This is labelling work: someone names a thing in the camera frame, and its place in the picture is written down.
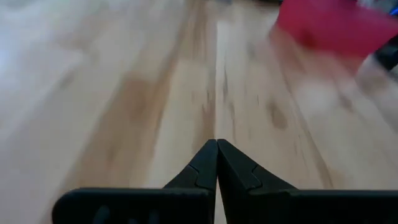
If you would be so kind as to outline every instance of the black plastic part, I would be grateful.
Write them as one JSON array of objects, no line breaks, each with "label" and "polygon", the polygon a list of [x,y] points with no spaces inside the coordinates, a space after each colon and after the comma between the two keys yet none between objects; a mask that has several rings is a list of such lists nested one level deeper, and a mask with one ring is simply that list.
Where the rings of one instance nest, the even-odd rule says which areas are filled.
[{"label": "black plastic part", "polygon": [[266,201],[258,201],[255,195],[295,188],[266,171],[227,140],[218,140],[218,149],[218,182],[227,222],[264,223],[266,216],[258,220],[256,213],[264,208]]},{"label": "black plastic part", "polygon": [[284,0],[260,0],[260,1],[263,1],[263,2],[277,2],[279,5],[281,5]]},{"label": "black plastic part", "polygon": [[228,141],[218,140],[228,224],[398,223],[398,192],[297,190]]},{"label": "black plastic part", "polygon": [[388,71],[398,64],[398,35],[374,53],[376,60]]},{"label": "black plastic part", "polygon": [[53,223],[213,223],[217,153],[209,140],[164,189],[72,190],[55,204]]},{"label": "black plastic part", "polygon": [[78,189],[54,224],[213,223],[216,178],[235,223],[398,223],[397,191],[298,190],[224,139],[209,140],[164,189]]},{"label": "black plastic part", "polygon": [[208,140],[189,164],[165,188],[200,188],[215,194],[217,185],[217,141]]},{"label": "black plastic part", "polygon": [[77,189],[60,198],[54,224],[212,223],[202,189]]}]

